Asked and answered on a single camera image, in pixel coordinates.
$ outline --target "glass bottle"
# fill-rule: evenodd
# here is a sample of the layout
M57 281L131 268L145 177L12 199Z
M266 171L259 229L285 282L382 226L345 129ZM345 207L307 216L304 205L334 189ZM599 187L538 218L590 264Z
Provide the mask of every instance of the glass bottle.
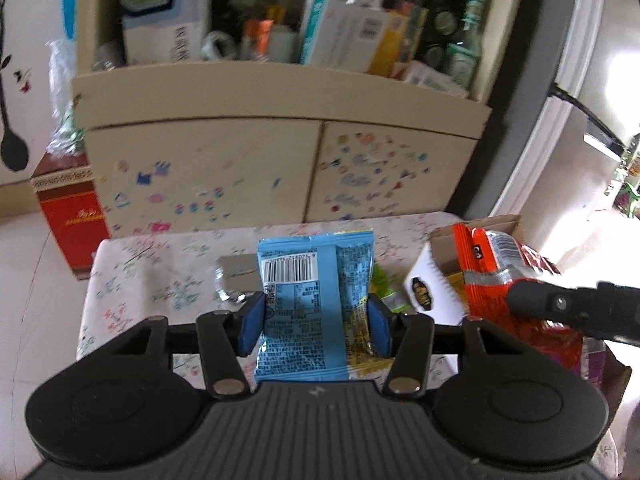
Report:
M447 74L453 81L469 90L482 57L480 21L484 0L467 0L463 27L451 38L447 46Z

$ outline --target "red snack package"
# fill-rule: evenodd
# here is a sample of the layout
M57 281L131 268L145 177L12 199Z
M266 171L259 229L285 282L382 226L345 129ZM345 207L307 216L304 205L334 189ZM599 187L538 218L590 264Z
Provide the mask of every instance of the red snack package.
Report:
M516 316L505 300L515 280L545 280L557 276L558 270L508 234L480 228L470 231L464 224L455 225L453 233L469 312L495 323L565 367L575 368L582 355L582 333L545 320Z

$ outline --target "table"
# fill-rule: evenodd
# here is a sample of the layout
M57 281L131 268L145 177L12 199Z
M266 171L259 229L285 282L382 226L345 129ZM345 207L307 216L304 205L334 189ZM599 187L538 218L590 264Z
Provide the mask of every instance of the table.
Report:
M195 322L205 312L229 309L216 293L216 261L229 254L255 253L262 238L370 228L376 239L376 261L401 284L429 234L458 220L435 212L105 240L98 248L89 280L77 358L148 316L167 316L170 324L182 324ZM255 353L239 361L254 386ZM431 387L451 375L443 361L437 357L432 361ZM174 372L193 386L204 387L198 356L174 356Z

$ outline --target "cream cabinet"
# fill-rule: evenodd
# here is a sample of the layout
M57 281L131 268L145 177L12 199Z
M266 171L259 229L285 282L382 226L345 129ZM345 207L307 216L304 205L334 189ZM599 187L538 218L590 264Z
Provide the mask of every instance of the cream cabinet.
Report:
M491 112L520 0L489 1L465 100L270 62L92 72L97 47L121 35L118 0L78 0L75 119L112 234L443 209Z
M434 132L327 123L306 220L443 210L475 145Z
M111 235L302 222L320 127L227 119L87 131Z

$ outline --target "shelf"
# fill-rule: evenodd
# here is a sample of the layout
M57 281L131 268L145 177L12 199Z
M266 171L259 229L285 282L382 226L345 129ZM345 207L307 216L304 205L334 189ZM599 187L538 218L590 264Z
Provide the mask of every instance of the shelf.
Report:
M76 125L297 118L403 126L479 139L490 110L383 77L250 61L138 66L78 76Z
M481 104L491 95L519 2L488 0L473 100L462 100L381 77L277 63L188 62L93 73L97 47L120 36L118 0L78 0L76 122L100 128L192 118L302 118L478 139L490 112Z

